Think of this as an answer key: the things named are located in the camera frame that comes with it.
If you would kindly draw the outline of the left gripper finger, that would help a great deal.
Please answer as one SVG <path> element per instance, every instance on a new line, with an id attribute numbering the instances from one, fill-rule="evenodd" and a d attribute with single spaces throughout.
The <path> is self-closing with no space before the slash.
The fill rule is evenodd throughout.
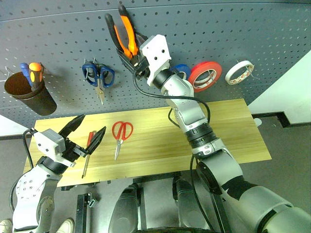
<path id="1" fill-rule="evenodd" d="M 86 155 L 91 155 L 95 149 L 100 145 L 103 136 L 105 134 L 106 131 L 106 126 L 104 126 L 103 128 L 101 128 L 98 132 L 94 133 L 94 132 L 90 132 L 90 135 L 92 136 L 89 145 L 86 148 Z"/>
<path id="2" fill-rule="evenodd" d="M 82 123 L 82 121 L 85 118 L 85 114 L 79 115 L 77 117 L 75 117 L 73 120 L 71 120 L 70 122 L 68 122 L 60 131 L 59 131 L 59 135 L 61 135 L 64 139 L 66 139 L 68 137 L 68 135 L 75 131 Z"/>

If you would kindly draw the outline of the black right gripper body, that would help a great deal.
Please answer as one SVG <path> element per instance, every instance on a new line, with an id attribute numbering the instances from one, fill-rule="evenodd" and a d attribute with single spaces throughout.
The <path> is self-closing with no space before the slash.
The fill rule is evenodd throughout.
<path id="1" fill-rule="evenodd" d="M 135 71 L 139 78 L 147 79 L 150 75 L 149 62 L 145 56 L 140 56 L 134 63 Z"/>

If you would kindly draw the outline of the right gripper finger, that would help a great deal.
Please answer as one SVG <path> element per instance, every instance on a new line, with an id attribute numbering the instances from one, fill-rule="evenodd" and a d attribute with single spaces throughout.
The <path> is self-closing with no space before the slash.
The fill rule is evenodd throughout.
<path id="1" fill-rule="evenodd" d="M 135 43 L 136 43 L 136 49 L 137 49 L 137 53 L 136 55 L 139 54 L 139 47 L 148 39 L 147 36 L 139 33 L 139 32 L 135 32 Z"/>
<path id="2" fill-rule="evenodd" d="M 123 51 L 116 49 L 117 54 L 122 62 L 122 64 L 129 70 L 129 71 L 135 71 L 136 67 L 135 64 L 139 63 L 139 56 L 136 55 L 133 58 L 128 58 Z"/>

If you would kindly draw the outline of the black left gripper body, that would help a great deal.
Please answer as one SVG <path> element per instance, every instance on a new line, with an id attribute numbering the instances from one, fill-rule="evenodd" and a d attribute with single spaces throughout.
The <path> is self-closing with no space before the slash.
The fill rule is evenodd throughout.
<path id="1" fill-rule="evenodd" d="M 86 157 L 87 150 L 83 147 L 80 147 L 76 143 L 70 141 L 68 138 L 65 139 L 65 150 L 61 152 L 61 163 L 68 166 L 74 167 L 76 160 L 79 157 Z"/>

